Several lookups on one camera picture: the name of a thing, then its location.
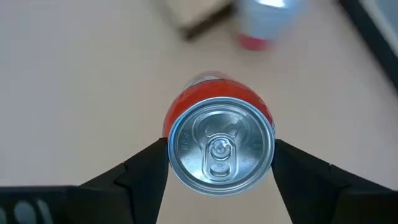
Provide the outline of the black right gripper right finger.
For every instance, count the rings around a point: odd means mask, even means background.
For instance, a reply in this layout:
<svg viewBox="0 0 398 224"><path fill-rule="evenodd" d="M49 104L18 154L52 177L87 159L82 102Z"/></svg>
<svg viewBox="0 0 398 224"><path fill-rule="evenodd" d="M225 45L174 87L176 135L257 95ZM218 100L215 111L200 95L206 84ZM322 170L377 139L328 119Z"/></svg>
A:
<svg viewBox="0 0 398 224"><path fill-rule="evenodd" d="M272 171L293 223L397 223L397 191L281 139Z"/></svg>

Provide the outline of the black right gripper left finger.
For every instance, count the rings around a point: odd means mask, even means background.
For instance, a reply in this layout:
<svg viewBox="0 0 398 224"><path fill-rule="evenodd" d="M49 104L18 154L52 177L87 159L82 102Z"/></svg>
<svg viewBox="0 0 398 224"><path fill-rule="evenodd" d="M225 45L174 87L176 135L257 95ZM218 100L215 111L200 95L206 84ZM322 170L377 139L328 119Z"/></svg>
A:
<svg viewBox="0 0 398 224"><path fill-rule="evenodd" d="M156 223L168 169L160 138L81 185L1 187L1 223Z"/></svg>

